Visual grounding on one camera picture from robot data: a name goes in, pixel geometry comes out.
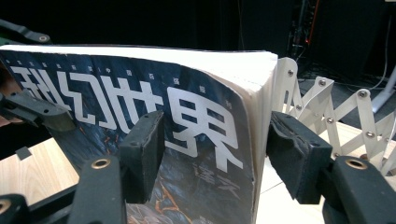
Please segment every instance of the cover illustration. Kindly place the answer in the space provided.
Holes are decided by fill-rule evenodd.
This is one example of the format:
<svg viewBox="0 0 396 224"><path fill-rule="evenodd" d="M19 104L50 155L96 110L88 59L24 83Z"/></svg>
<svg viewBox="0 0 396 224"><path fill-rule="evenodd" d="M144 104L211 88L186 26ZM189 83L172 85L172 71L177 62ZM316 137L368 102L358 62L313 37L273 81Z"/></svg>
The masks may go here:
<svg viewBox="0 0 396 224"><path fill-rule="evenodd" d="M208 74L136 58L1 50L34 97L70 111L77 128L50 131L79 169L113 154L139 118L162 110L163 162L151 201L128 204L129 223L251 223L252 148L242 98Z"/></svg>

